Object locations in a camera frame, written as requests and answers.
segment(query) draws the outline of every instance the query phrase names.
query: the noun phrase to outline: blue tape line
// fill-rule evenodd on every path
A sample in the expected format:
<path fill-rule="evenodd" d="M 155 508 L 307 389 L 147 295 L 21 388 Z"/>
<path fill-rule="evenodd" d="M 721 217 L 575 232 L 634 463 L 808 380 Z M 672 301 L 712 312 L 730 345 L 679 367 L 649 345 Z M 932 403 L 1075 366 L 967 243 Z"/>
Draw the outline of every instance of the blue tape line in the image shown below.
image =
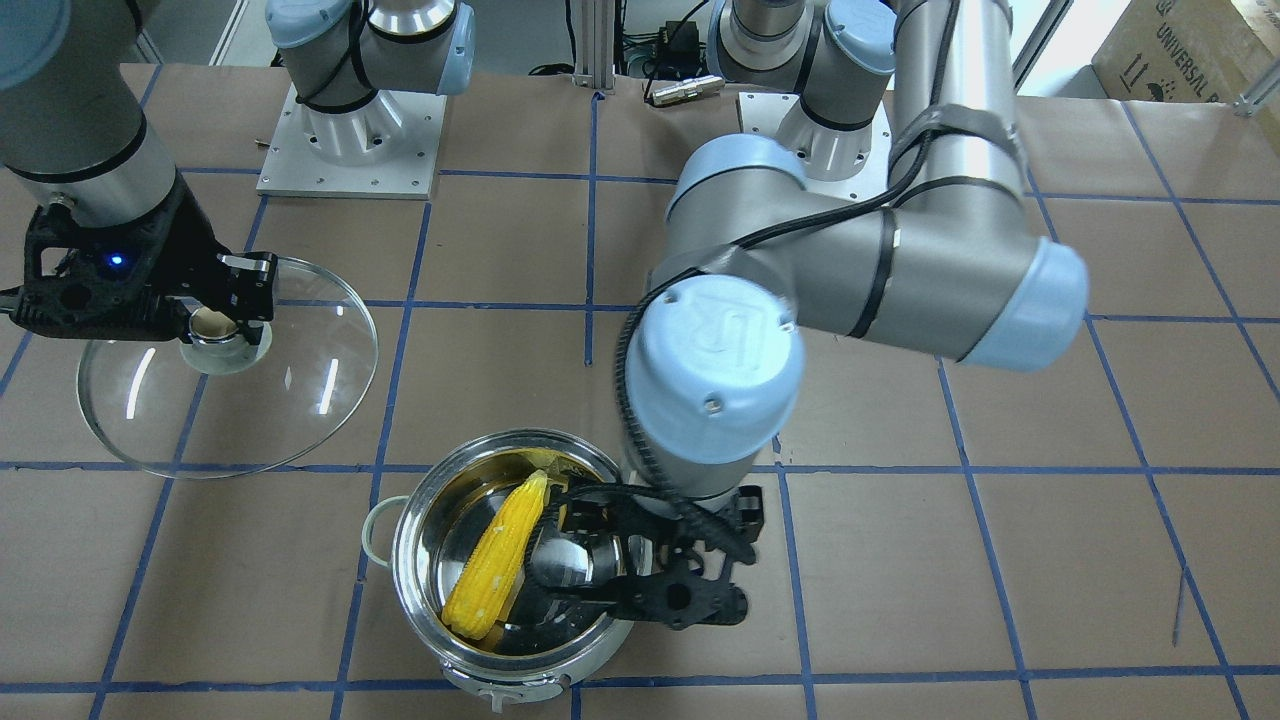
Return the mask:
<path fill-rule="evenodd" d="M 268 196 L 262 196 L 257 201 L 257 213 L 253 213 L 253 224 L 248 227 L 248 237 L 244 238 L 244 252 L 253 251 L 253 243 L 257 242 L 257 231 L 262 228 L 262 218 L 266 215 L 266 202 Z"/>
<path fill-rule="evenodd" d="M 781 441 L 774 441 L 777 452 L 782 451 Z M 804 588 L 800 583 L 800 556 L 796 551 L 795 519 L 791 512 L 791 489 L 787 487 L 787 474 L 781 462 L 776 462 L 778 474 L 778 493 L 782 498 L 782 532 L 787 539 L 787 565 L 791 570 L 791 603 L 796 616 L 796 641 L 800 652 L 800 684 L 804 685 L 805 714 L 809 720 L 818 720 L 818 698 L 813 689 L 813 662 L 809 657 L 809 624 L 804 612 Z"/>
<path fill-rule="evenodd" d="M 102 703 L 106 702 L 106 685 L 115 675 L 115 666 L 120 661 L 124 637 L 129 632 L 129 623 L 133 620 L 133 611 L 137 609 L 138 596 L 142 593 L 142 580 L 146 578 L 147 568 L 151 565 L 151 552 L 155 550 L 156 537 L 160 534 L 160 521 L 164 519 L 165 507 L 169 505 L 170 492 L 173 492 L 173 478 L 165 478 L 164 486 L 160 488 L 160 497 L 156 498 L 155 511 L 151 514 L 147 538 L 142 543 L 142 555 L 138 557 L 137 569 L 133 571 L 133 582 L 129 583 L 129 594 L 124 598 L 124 610 L 120 611 L 120 620 L 115 625 L 111 650 L 106 656 L 106 666 L 102 667 L 102 679 L 99 682 L 97 692 L 93 693 L 93 705 L 88 712 L 90 720 L 97 720 L 102 715 Z"/>
<path fill-rule="evenodd" d="M 740 685 L 799 685 L 800 675 L 690 675 L 684 678 L 639 676 L 600 678 L 582 680 L 581 687 L 591 688 L 718 688 Z"/>
<path fill-rule="evenodd" d="M 1235 304 L 1231 302 L 1231 297 L 1226 293 L 1226 286 L 1224 286 L 1222 281 L 1217 277 L 1217 270 L 1213 269 L 1213 263 L 1210 261 L 1208 252 L 1204 251 L 1204 246 L 1201 243 L 1199 236 L 1196 234 L 1196 229 L 1192 227 L 1192 222 L 1187 217 L 1187 209 L 1183 208 L 1181 200 L 1179 200 L 1178 195 L 1174 192 L 1174 186 L 1169 182 L 1169 177 L 1165 176 L 1165 170 L 1160 167 L 1160 161 L 1156 160 L 1156 154 L 1152 152 L 1151 145 L 1147 142 L 1147 136 L 1144 136 L 1142 128 L 1138 127 L 1138 120 L 1133 117 L 1133 111 L 1130 111 L 1129 106 L 1123 102 L 1120 104 L 1120 108 L 1124 110 L 1125 118 L 1129 119 L 1129 126 L 1133 128 L 1134 135 L 1138 136 L 1138 142 L 1142 143 L 1143 151 L 1147 152 L 1147 158 L 1151 160 L 1151 165 L 1156 169 L 1156 174 L 1160 176 L 1160 183 L 1165 186 L 1165 192 L 1167 192 L 1169 197 L 1174 201 L 1174 209 L 1178 210 L 1178 217 L 1181 218 L 1183 227 L 1187 228 L 1187 234 L 1192 238 L 1192 245 L 1196 246 L 1196 252 L 1199 254 L 1201 261 L 1204 263 L 1204 269 L 1208 270 L 1208 277 L 1213 281 L 1213 287 L 1216 287 L 1217 293 L 1222 296 L 1226 311 L 1230 313 L 1231 318 L 1236 320 L 1235 328 L 1240 332 L 1240 337 L 1244 338 L 1244 343 L 1249 347 L 1249 352 L 1253 355 L 1253 361 L 1257 363 L 1258 369 L 1262 370 L 1262 377 L 1266 378 L 1267 386 L 1271 388 L 1272 397 L 1276 398 L 1276 402 L 1280 402 L 1280 386 L 1276 386 L 1275 378 L 1271 377 L 1271 370 L 1267 369 L 1267 364 L 1262 360 L 1262 354 L 1258 352 L 1258 346 L 1253 343 L 1253 338 L 1249 336 L 1248 328 L 1244 327 L 1244 323 L 1239 322 L 1240 314 L 1235 311 Z M 1235 684 L 1230 683 L 1230 678 L 1228 678 L 1228 680 L 1229 684 L 1235 688 Z M 1244 712 L 1243 702 L 1240 703 L 1240 711 L 1247 715 L 1247 712 Z"/>
<path fill-rule="evenodd" d="M 0 683 L 0 694 L 64 694 L 97 692 L 100 683 Z"/>
<path fill-rule="evenodd" d="M 251 464 L 236 464 L 236 462 L 182 462 L 178 465 L 182 470 L 196 470 L 196 471 L 212 471 L 212 470 L 236 470 L 244 471 L 250 469 L 259 468 L 259 465 Z M 404 473 L 404 474 L 425 474 L 431 471 L 430 464 L 412 464 L 412 462 L 384 462 L 383 473 Z M 950 465 L 923 465 L 923 466 L 910 466 L 910 465 L 896 465 L 896 466 L 877 466 L 877 465 L 787 465 L 782 464 L 782 469 L 787 471 L 787 475 L 818 475 L 818 474 L 832 474 L 832 475 L 960 475 L 964 474 L 964 469 L 960 466 Z M 1225 477 L 1276 477 L 1280 475 L 1280 468 L 1217 468 L 1217 466 L 1185 466 L 1185 465 L 1170 465 L 1170 466 L 1152 466 L 1152 468 L 1129 468 L 1129 466 L 1079 466 L 1079 465 L 1038 465 L 1038 466 L 1016 466 L 1016 465 L 970 465 L 969 469 L 974 475 L 1144 475 L 1148 471 L 1153 475 L 1225 475 Z M 137 471 L 138 469 L 128 462 L 120 461 L 77 461 L 77 460 L 0 460 L 0 470 L 37 470 L 37 471 L 58 471 L 58 470 L 90 470 L 90 471 L 113 471 L 113 473 L 129 473 Z M 314 465 L 280 465 L 276 468 L 270 468 L 262 470 L 264 473 L 315 473 L 315 474 L 362 474 L 372 473 L 376 470 L 376 465 L 372 464 L 355 464 L 355 465 L 335 465 L 335 464 L 314 464 Z M 753 465 L 751 473 L 767 474 L 773 473 L 776 465 Z"/>
<path fill-rule="evenodd" d="M 261 465 L 248 462 L 179 462 L 184 471 L 259 471 Z M 76 461 L 76 460 L 0 460 L 0 470 L 88 470 L 97 473 L 132 473 L 140 469 L 120 461 Z M 360 474 L 371 473 L 372 465 L 279 465 L 261 470 L 264 473 L 316 473 L 316 474 Z"/>
<path fill-rule="evenodd" d="M 1179 197 L 1183 202 L 1194 205 L 1268 205 L 1280 206 L 1280 200 L 1244 200 L 1244 199 L 1219 199 L 1219 197 Z"/>
<path fill-rule="evenodd" d="M 1037 193 L 1024 192 L 1025 197 L 1034 197 Z M 1102 202 L 1169 202 L 1167 197 L 1153 197 L 1149 195 L 1094 195 L 1088 192 L 1044 192 L 1039 193 L 1046 200 L 1097 200 Z"/>
<path fill-rule="evenodd" d="M 1093 320 L 1108 320 L 1112 323 L 1254 323 L 1276 324 L 1280 318 L 1216 318 L 1206 315 L 1106 315 L 1089 313 Z"/>
<path fill-rule="evenodd" d="M 347 692 L 388 692 L 388 691 L 453 691 L 457 689 L 444 679 L 392 679 L 392 680 L 349 680 Z"/>
<path fill-rule="evenodd" d="M 955 475 L 964 473 L 959 465 L 786 465 L 788 475 Z"/>
<path fill-rule="evenodd" d="M 1089 678 L 1201 678 L 1222 676 L 1217 665 L 1162 665 L 1152 667 L 1068 667 L 1029 670 L 1033 680 L 1078 680 Z"/>
<path fill-rule="evenodd" d="M 1023 691 L 1023 705 L 1027 706 L 1028 720 L 1037 720 L 1036 700 L 1032 697 L 1030 680 L 1027 678 L 1027 661 L 1023 657 L 1023 644 L 1018 638 L 1018 625 L 1014 623 L 1014 609 L 1009 602 L 1009 591 L 1005 588 L 1005 575 L 1000 569 L 1000 559 L 996 556 L 996 543 L 991 538 L 991 528 L 987 525 L 987 512 L 982 507 L 982 497 L 978 493 L 978 482 L 974 479 L 973 468 L 969 465 L 969 452 L 965 450 L 964 433 L 960 429 L 960 414 L 956 410 L 955 397 L 951 395 L 951 383 L 947 380 L 947 369 L 941 357 L 936 357 L 938 364 L 938 382 L 942 384 L 942 397 L 947 405 L 947 416 L 951 420 L 951 434 L 955 437 L 956 452 L 960 454 L 960 465 L 964 468 L 965 484 L 969 488 L 969 500 L 973 502 L 973 514 L 978 520 L 978 532 L 982 534 L 982 546 L 987 551 L 987 564 L 991 566 L 991 577 L 996 583 L 996 597 L 1000 600 L 1000 612 L 1005 616 L 1005 629 L 1009 632 L 1009 647 L 1014 656 L 1014 667 L 1018 670 L 1018 685 Z"/>
<path fill-rule="evenodd" d="M 1280 676 L 1280 665 L 1233 665 L 1231 673 L 1243 676 Z M 1092 678 L 1187 678 L 1222 676 L 1220 665 L 1152 665 L 1125 667 L 1046 667 L 1028 669 L 1032 680 L 1065 680 Z M 874 685 L 874 684 L 937 684 L 937 683 L 989 683 L 1016 680 L 1015 670 L 945 670 L 938 673 L 818 673 L 813 675 L 815 685 Z M 799 685 L 804 680 L 797 674 L 771 675 L 692 675 L 672 676 L 623 676 L 584 680 L 575 688 L 710 688 L 742 685 Z M 342 683 L 337 680 L 283 680 L 275 683 L 227 683 L 201 682 L 157 683 L 113 682 L 106 685 L 108 694 L 128 693 L 195 693 L 195 692 L 332 692 Z M 0 683 L 0 694 L 83 694 L 100 689 L 101 683 Z M 347 692 L 412 692 L 412 691 L 453 691 L 454 687 L 443 679 L 385 679 L 351 680 L 344 684 Z"/>
<path fill-rule="evenodd" d="M 1233 665 L 1235 675 L 1280 675 L 1280 665 Z"/>
<path fill-rule="evenodd" d="M 1178 208 L 1179 215 L 1185 218 L 1185 213 L 1181 205 L 1176 202 L 1176 197 L 1172 192 L 1172 186 L 1169 184 L 1169 178 L 1165 177 L 1164 170 L 1156 163 L 1156 156 L 1151 152 L 1151 147 L 1147 145 L 1147 138 L 1138 129 L 1137 122 L 1134 122 L 1133 114 L 1129 108 L 1124 104 L 1120 105 L 1125 117 L 1129 118 L 1129 123 L 1133 127 L 1138 141 L 1142 143 L 1143 150 L 1151 159 L 1152 165 L 1156 168 L 1156 173 L 1160 176 L 1161 183 L 1164 183 L 1165 190 L 1169 192 L 1170 197 L 1174 197 L 1175 206 Z M 1057 227 L 1053 223 L 1053 217 L 1048 211 L 1048 205 L 1044 202 L 1043 195 L 1039 192 L 1039 184 L 1036 182 L 1033 173 L 1028 170 L 1028 182 L 1030 183 L 1032 191 L 1036 195 L 1037 205 L 1039 206 L 1041 214 L 1044 218 L 1044 227 L 1048 229 L 1050 237 L 1053 242 L 1060 242 L 1057 236 Z M 1188 232 L 1192 232 L 1190 225 L 1187 225 Z M 1224 295 L 1224 302 L 1228 302 L 1228 310 L 1234 315 L 1235 311 L 1230 306 L 1226 296 Z M 1084 327 L 1089 332 L 1089 338 L 1093 341 L 1094 352 L 1098 355 L 1098 361 L 1102 364 L 1102 372 L 1107 378 L 1107 384 L 1111 386 L 1111 395 L 1115 397 L 1116 406 L 1120 409 L 1120 416 L 1124 419 L 1125 430 L 1129 433 L 1129 439 L 1133 443 L 1134 452 L 1138 454 L 1138 461 L 1144 469 L 1144 477 L 1147 478 L 1147 486 L 1151 489 L 1151 495 L 1156 501 L 1156 509 L 1160 512 L 1160 519 L 1165 524 L 1165 532 L 1169 534 L 1169 541 L 1174 546 L 1174 553 L 1178 557 L 1178 565 L 1183 570 L 1183 577 L 1187 580 L 1187 587 L 1192 592 L 1192 598 L 1196 601 L 1196 609 L 1199 612 L 1201 621 L 1204 624 L 1204 630 L 1208 634 L 1210 643 L 1213 646 L 1213 652 L 1217 656 L 1219 665 L 1222 669 L 1224 676 L 1226 678 L 1228 688 L 1231 691 L 1231 700 L 1235 701 L 1235 707 L 1240 714 L 1240 720 L 1249 720 L 1249 712 L 1244 707 L 1244 700 L 1240 696 L 1240 688 L 1235 683 L 1235 678 L 1231 675 L 1230 664 L 1226 660 L 1226 653 L 1222 650 L 1222 643 L 1219 641 L 1217 630 L 1213 628 L 1213 621 L 1208 615 L 1208 607 L 1204 605 L 1204 598 L 1199 593 L 1199 585 L 1196 583 L 1194 573 L 1187 564 L 1187 555 L 1183 552 L 1181 541 L 1178 538 L 1178 532 L 1174 529 L 1172 518 L 1169 515 L 1169 509 L 1165 506 L 1165 498 L 1160 493 L 1160 487 L 1156 484 L 1156 474 L 1151 470 L 1151 462 L 1147 460 L 1147 451 L 1142 446 L 1142 438 L 1138 437 L 1138 427 L 1133 421 L 1133 416 L 1129 414 L 1129 406 L 1124 400 L 1124 395 L 1120 392 L 1120 383 L 1116 382 L 1115 372 L 1111 368 L 1111 361 L 1107 359 L 1106 348 L 1102 347 L 1102 338 L 1098 336 L 1098 329 L 1093 323 L 1093 319 L 1088 315 L 1084 316 Z"/>
<path fill-rule="evenodd" d="M 256 176 L 261 169 L 257 168 L 178 168 L 179 173 L 191 173 L 196 176 Z"/>
<path fill-rule="evenodd" d="M 182 462 L 182 455 L 187 451 L 191 439 L 191 428 L 196 424 L 196 414 L 200 411 L 200 401 L 205 397 L 205 388 L 209 384 L 209 375 L 200 375 L 196 380 L 196 391 L 191 396 L 191 405 L 187 406 L 187 418 L 183 420 L 182 432 L 178 434 L 178 445 L 173 451 L 170 469 L 175 469 Z M 106 656 L 106 666 L 102 667 L 102 679 L 97 693 L 93 694 L 93 706 L 90 708 L 88 720 L 99 720 L 102 714 L 102 703 L 106 701 L 106 685 L 115 676 L 115 666 L 124 650 L 124 638 L 129 633 L 129 624 L 133 621 L 133 611 L 142 592 L 142 580 L 146 578 L 147 568 L 151 565 L 151 553 L 155 550 L 156 538 L 160 536 L 160 521 L 164 519 L 165 507 L 169 505 L 169 495 L 173 492 L 173 478 L 165 478 L 160 488 L 160 497 L 156 500 L 155 512 L 151 515 L 151 527 L 147 529 L 147 538 L 142 543 L 142 555 L 138 557 L 137 570 L 133 573 L 133 582 L 129 584 L 129 594 L 124 600 L 124 610 L 120 611 L 120 621 L 115 626 L 115 638 L 111 641 L 111 650 Z"/>
<path fill-rule="evenodd" d="M 1016 680 L 1016 670 L 952 670 L 943 673 L 827 673 L 814 675 L 819 685 L 870 685 L 899 683 L 996 683 Z"/>
<path fill-rule="evenodd" d="M 470 177 L 470 178 L 524 178 L 524 179 L 567 179 L 567 181 L 586 181 L 591 179 L 593 173 L 522 173 L 522 172 L 509 172 L 509 170 L 440 170 L 442 176 L 453 177 Z M 632 176 L 594 176 L 595 179 L 600 182 L 623 182 L 623 183 L 641 183 L 641 184 L 676 184 L 677 181 L 669 178 L 646 178 L 646 177 L 632 177 Z"/>
<path fill-rule="evenodd" d="M 287 680 L 280 683 L 111 683 L 109 694 L 115 693 L 296 693 L 300 691 L 328 692 L 333 689 L 332 682 L 323 680 Z"/>
<path fill-rule="evenodd" d="M 669 184 L 672 187 L 675 187 L 676 183 L 680 182 L 680 181 L 676 181 L 676 179 L 666 179 L 666 178 L 632 178 L 632 177 L 626 177 L 626 176 L 595 176 L 595 179 L 598 179 L 600 182 L 632 182 L 632 183 L 643 183 L 643 184 Z"/>
<path fill-rule="evenodd" d="M 1033 197 L 1034 192 L 1024 192 Z M 1156 197 L 1151 195 L 1097 195 L 1089 192 L 1043 192 L 1046 200 L 1097 200 L 1102 202 L 1172 202 L 1174 196 Z M 1244 197 L 1176 197 L 1183 204 L 1192 205 L 1263 205 L 1280 206 L 1280 200 L 1249 200 Z"/>
<path fill-rule="evenodd" d="M 591 309 L 595 305 L 595 168 L 600 152 L 600 100 L 604 100 L 603 92 L 591 94 L 591 152 L 586 182 L 586 311 L 582 314 L 582 364 L 588 368 L 595 361 L 595 315 Z"/>
<path fill-rule="evenodd" d="M 155 69 L 151 70 L 151 79 L 147 81 L 147 87 L 142 91 L 142 97 L 138 99 L 138 108 L 146 110 L 147 101 L 151 100 L 151 91 L 156 88 L 156 81 L 160 79 L 161 68 L 164 68 L 164 65 L 156 65 Z"/>
<path fill-rule="evenodd" d="M 585 181 L 589 176 L 581 173 L 521 173 L 507 170 L 440 170 L 442 176 L 465 178 L 522 178 L 522 179 L 570 179 Z"/>
<path fill-rule="evenodd" d="M 412 300 L 417 293 L 417 283 L 422 275 L 422 259 L 426 255 L 428 228 L 431 224 L 431 204 L 422 206 L 422 222 L 417 232 L 417 247 L 413 250 L 413 268 L 410 270 L 408 290 L 404 293 L 404 314 L 401 318 L 399 334 L 396 338 L 396 356 L 392 361 L 392 377 L 387 388 L 387 410 L 383 413 L 383 427 L 378 434 L 378 454 L 374 457 L 374 477 L 369 484 L 369 507 L 378 505 L 381 493 L 383 473 L 387 464 L 387 447 L 390 443 L 392 424 L 396 420 L 396 401 L 399 395 L 399 378 L 404 368 L 404 351 L 408 346 L 410 327 L 413 320 Z M 351 606 L 347 610 L 347 628 L 343 633 L 342 656 L 338 660 L 338 687 L 333 692 L 333 705 L 329 708 L 330 720 L 340 720 L 342 706 L 348 685 L 351 655 L 356 647 L 356 628 L 360 621 L 360 606 L 364 600 L 365 577 L 369 571 L 369 557 L 364 551 L 356 561 L 356 582 L 351 589 Z"/>
<path fill-rule="evenodd" d="M 361 552 L 361 568 L 357 573 L 365 577 L 364 552 Z M 365 583 L 356 582 L 351 587 L 351 605 L 347 606 L 347 629 L 342 637 L 342 656 L 338 659 L 338 682 L 333 688 L 333 702 L 329 706 L 329 720 L 342 720 L 342 706 L 346 700 L 347 673 L 351 670 L 351 653 L 356 647 L 356 625 L 360 619 L 360 601 L 365 594 Z"/>
<path fill-rule="evenodd" d="M 9 359 L 9 365 L 4 369 L 4 375 L 0 375 L 0 398 L 9 389 L 9 383 L 13 382 L 13 375 L 18 372 L 18 363 L 22 361 L 22 356 L 27 354 L 27 346 L 31 345 L 31 337 L 29 331 L 23 333 L 22 340 L 18 341 L 18 347 L 13 351 L 13 357 Z"/>

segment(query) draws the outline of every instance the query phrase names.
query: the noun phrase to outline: light blue joint cap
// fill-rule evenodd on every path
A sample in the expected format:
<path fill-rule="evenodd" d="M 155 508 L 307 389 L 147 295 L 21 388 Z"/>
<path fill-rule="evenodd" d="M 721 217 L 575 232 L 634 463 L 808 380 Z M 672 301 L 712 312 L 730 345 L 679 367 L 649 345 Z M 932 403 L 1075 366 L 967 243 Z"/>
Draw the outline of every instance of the light blue joint cap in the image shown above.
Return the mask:
<path fill-rule="evenodd" d="M 280 50 L 306 45 L 338 24 L 351 0 L 269 0 L 266 27 Z"/>
<path fill-rule="evenodd" d="M 667 217 L 671 217 L 671 209 L 695 184 L 742 168 L 780 170 L 795 178 L 801 190 L 805 187 L 804 165 L 800 164 L 800 159 L 772 137 L 741 132 L 723 135 L 695 150 L 685 163 L 685 169 L 680 172 L 680 182 L 676 183 L 676 195 L 667 205 Z"/>
<path fill-rule="evenodd" d="M 897 15 L 878 0 L 831 0 L 827 32 L 849 59 L 878 76 L 893 74 Z"/>
<path fill-rule="evenodd" d="M 1042 370 L 1066 352 L 1084 320 L 1089 270 L 1065 245 L 1041 238 L 1021 284 L 961 364 Z"/>
<path fill-rule="evenodd" d="M 719 77 L 724 77 L 724 73 L 719 69 L 719 17 L 722 12 L 724 12 L 724 0 L 712 3 L 712 23 L 707 29 L 707 69 L 713 76 Z"/>
<path fill-rule="evenodd" d="M 773 293 L 733 275 L 676 283 L 640 320 L 627 396 L 659 447 L 704 465 L 741 460 L 791 415 L 804 343 Z"/>
<path fill-rule="evenodd" d="M 0 90 L 19 86 L 49 64 L 72 23 L 70 0 L 10 0 L 0 13 Z"/>
<path fill-rule="evenodd" d="M 471 5 L 458 3 L 453 10 L 453 35 L 449 36 L 449 55 L 444 60 L 438 95 L 462 95 L 471 85 L 471 65 L 475 64 L 476 23 Z"/>

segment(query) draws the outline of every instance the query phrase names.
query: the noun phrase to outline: corn cob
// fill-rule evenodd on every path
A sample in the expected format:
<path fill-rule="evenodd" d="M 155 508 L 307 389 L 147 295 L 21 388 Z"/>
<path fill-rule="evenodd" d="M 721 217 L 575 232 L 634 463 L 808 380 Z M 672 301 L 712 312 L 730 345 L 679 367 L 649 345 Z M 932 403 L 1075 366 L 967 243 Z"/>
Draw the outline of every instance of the corn cob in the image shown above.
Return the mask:
<path fill-rule="evenodd" d="M 489 634 L 511 600 L 525 546 L 547 505 L 548 477 L 535 470 L 502 502 L 444 603 L 440 620 L 471 639 Z"/>

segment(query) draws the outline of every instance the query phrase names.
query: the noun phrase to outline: pot handle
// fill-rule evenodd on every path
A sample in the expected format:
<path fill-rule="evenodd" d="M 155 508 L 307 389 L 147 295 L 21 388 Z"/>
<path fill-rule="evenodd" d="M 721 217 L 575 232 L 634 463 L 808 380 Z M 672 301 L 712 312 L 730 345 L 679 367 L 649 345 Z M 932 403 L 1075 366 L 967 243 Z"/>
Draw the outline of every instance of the pot handle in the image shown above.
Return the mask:
<path fill-rule="evenodd" d="M 394 505 L 404 505 L 408 502 L 407 495 L 398 495 L 396 497 L 388 497 L 387 500 L 379 502 L 365 515 L 365 525 L 360 528 L 360 547 L 364 548 L 365 555 L 374 565 L 381 565 L 383 568 L 390 569 L 392 564 L 383 560 L 374 552 L 374 524 L 378 523 L 378 518 L 385 512 L 389 507 Z"/>

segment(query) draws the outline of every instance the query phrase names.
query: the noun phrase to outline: cardboard box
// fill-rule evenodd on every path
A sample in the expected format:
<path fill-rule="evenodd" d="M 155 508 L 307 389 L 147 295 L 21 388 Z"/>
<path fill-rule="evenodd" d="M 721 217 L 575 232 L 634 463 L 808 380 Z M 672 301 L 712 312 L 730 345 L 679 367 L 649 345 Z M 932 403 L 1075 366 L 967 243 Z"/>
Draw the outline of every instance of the cardboard box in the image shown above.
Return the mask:
<path fill-rule="evenodd" d="M 1132 0 L 1093 56 L 1107 95 L 1233 102 L 1280 54 L 1280 0 Z M 1280 99 L 1257 115 L 1280 154 Z"/>

